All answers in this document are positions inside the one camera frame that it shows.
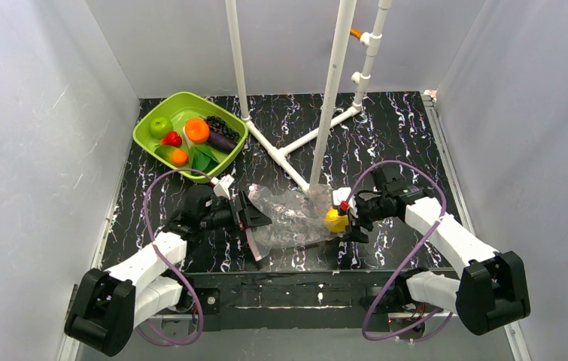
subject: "white pvc pipe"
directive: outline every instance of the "white pvc pipe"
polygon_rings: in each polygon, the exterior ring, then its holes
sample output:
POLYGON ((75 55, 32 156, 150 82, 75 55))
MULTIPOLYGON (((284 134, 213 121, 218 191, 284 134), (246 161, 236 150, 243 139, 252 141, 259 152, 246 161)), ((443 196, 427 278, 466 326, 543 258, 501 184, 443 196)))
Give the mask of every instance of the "white pvc pipe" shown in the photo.
POLYGON ((299 172, 297 172, 295 168, 293 168, 293 166, 290 165, 288 159, 286 159, 286 156, 281 154, 279 149, 275 148, 272 144, 270 144, 268 139, 266 139, 266 137, 263 136, 263 134, 260 132, 260 130, 255 126, 253 122, 251 122, 250 120, 247 121, 246 126, 248 127, 248 131, 251 132, 251 134, 255 137, 255 139, 257 139, 257 141, 266 149, 266 151, 275 161, 275 163, 277 163, 280 167, 282 167, 286 171, 286 173, 288 173, 288 175, 293 179, 293 181, 295 181, 295 183, 297 183, 299 188, 301 188, 301 190, 304 193, 307 193, 308 183, 306 183, 302 175, 300 175, 299 172))
POLYGON ((328 67, 328 79, 326 89, 323 91, 323 107, 317 133, 317 144, 314 148, 314 159, 312 161, 312 173, 310 174, 310 187, 319 184, 321 166, 323 165, 323 155, 326 153, 328 134, 330 133, 330 121, 335 110, 335 101, 339 80, 342 76, 345 50, 348 46, 352 18, 357 0, 340 0, 339 12, 337 13, 337 24, 335 25, 335 36, 333 38, 333 50, 330 53, 330 66, 328 67))
POLYGON ((244 79, 244 62, 241 59, 241 45, 239 43, 239 20, 237 19, 237 2, 226 0, 226 17, 230 32, 230 47, 232 49, 232 62, 235 65, 235 78, 237 79, 237 96, 241 108, 241 119, 249 121, 251 113, 248 110, 248 97, 246 96, 246 81, 244 79))
MULTIPOLYGON (((353 107, 349 107, 343 113, 333 118, 330 121, 330 128, 340 124, 344 120, 354 116, 355 114, 359 113, 359 110, 353 107)), ((288 154, 295 151, 297 148, 302 147, 304 144, 308 143, 309 141, 315 139, 317 134, 319 133, 319 128, 313 129, 308 134, 302 136, 301 138, 297 139, 296 141, 288 144, 286 147, 283 147, 279 150, 282 156, 287 156, 288 154)))
POLYGON ((368 90, 370 71, 372 70, 372 64, 375 62, 375 56, 377 56, 377 52, 379 50, 381 32, 383 31, 387 11, 390 9, 391 5, 392 0, 379 0, 375 25, 372 28, 368 50, 366 51, 366 62, 363 63, 363 70, 361 71, 362 81, 360 80, 359 86, 357 87, 357 93, 354 94, 353 106, 356 108, 361 107, 363 95, 366 94, 366 91, 368 90))

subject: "green apple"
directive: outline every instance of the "green apple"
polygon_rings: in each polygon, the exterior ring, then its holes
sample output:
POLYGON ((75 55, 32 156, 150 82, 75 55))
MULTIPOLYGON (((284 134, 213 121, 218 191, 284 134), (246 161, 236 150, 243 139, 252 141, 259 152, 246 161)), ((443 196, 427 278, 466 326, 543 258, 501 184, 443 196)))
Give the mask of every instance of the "green apple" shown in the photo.
POLYGON ((149 132, 155 139, 162 140, 173 130, 173 123, 165 117, 157 117, 150 122, 149 132))

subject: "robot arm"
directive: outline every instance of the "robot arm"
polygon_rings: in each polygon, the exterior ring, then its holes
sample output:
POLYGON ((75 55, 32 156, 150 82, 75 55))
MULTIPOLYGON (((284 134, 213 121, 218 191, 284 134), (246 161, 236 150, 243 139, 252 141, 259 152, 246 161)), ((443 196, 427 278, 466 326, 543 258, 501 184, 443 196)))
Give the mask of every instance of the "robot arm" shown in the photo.
MULTIPOLYGON (((223 227, 250 230, 271 220, 240 192, 229 199, 226 176, 213 188, 188 189, 184 206, 171 215, 155 245, 172 264, 187 254, 187 240, 200 232, 223 227)), ((65 334, 108 356, 119 353, 133 329, 164 308, 179 303, 182 285, 161 277, 168 266, 149 244, 124 262, 105 271, 89 270, 82 278, 65 322, 65 334)))
MULTIPOLYGON (((440 211, 436 199, 418 199, 406 207, 405 223, 423 234, 438 220, 440 211)), ((530 314, 524 265, 516 253, 500 253, 448 215, 430 236, 430 243, 450 262, 460 281, 418 272, 404 278, 413 300, 458 314, 476 335, 530 314)))
MULTIPOLYGON (((343 217, 346 241, 365 242, 375 221, 398 217, 425 234, 439 220, 441 205, 427 191, 401 179, 388 181, 381 169, 371 172, 373 197, 356 194, 349 203, 350 189, 333 193, 333 206, 343 217)), ((523 261, 514 252, 500 253, 483 243, 452 216, 445 215, 430 243, 450 262, 459 280, 435 275, 426 268, 403 272, 396 279, 390 299, 397 305, 426 302, 458 314, 463 325, 476 335, 520 320, 530 314, 523 261)))

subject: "green plastic basket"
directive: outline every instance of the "green plastic basket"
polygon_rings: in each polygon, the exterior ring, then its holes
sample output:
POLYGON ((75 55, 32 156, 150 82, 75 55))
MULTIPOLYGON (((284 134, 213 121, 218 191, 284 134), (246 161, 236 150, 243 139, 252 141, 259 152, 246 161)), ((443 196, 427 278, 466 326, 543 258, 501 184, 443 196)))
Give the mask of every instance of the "green plastic basket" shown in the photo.
MULTIPOLYGON (((184 139, 184 134, 182 132, 184 125, 191 118, 206 118, 210 115, 221 118, 224 122, 226 122, 228 127, 238 132, 240 136, 240 139, 237 142, 237 147, 235 147, 235 149, 228 155, 211 147, 214 155, 220 160, 219 164, 215 168, 208 171, 208 175, 215 177, 226 169, 226 167, 228 167, 237 157, 239 152, 241 152, 241 149, 246 142, 246 138, 248 137, 248 127, 246 127, 246 124, 243 121, 232 115, 227 110, 223 109, 219 105, 209 102, 201 96, 197 96, 189 92, 180 92, 165 99, 164 102, 157 105, 146 115, 146 117, 144 117, 144 119, 140 121, 140 123, 138 123, 137 126, 135 126, 135 129, 133 130, 133 140, 157 160, 166 164, 166 166, 171 169, 176 169, 177 167, 171 165, 155 154, 155 149, 159 146, 159 139, 155 139, 150 135, 150 122, 157 117, 166 117, 171 120, 171 123, 173 123, 173 129, 183 138, 180 149, 189 153, 188 144, 184 139)), ((188 165, 185 165, 185 167, 190 166, 191 159, 189 159, 188 165)), ((195 183, 208 182, 206 177, 202 175, 194 175, 190 171, 182 171, 180 173, 195 183)))

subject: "plastic bag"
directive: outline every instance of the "plastic bag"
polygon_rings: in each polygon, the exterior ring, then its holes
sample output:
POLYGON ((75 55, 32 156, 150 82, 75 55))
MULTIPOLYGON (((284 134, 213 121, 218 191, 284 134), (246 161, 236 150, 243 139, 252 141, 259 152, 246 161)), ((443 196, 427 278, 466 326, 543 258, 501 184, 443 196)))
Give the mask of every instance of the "plastic bag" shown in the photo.
POLYGON ((252 185, 248 198, 272 220, 271 225, 252 230, 255 258, 263 258, 273 247, 306 246, 332 239, 334 235, 324 221, 332 206, 331 192, 330 187, 319 186, 310 199, 297 190, 274 196, 268 187, 252 185))

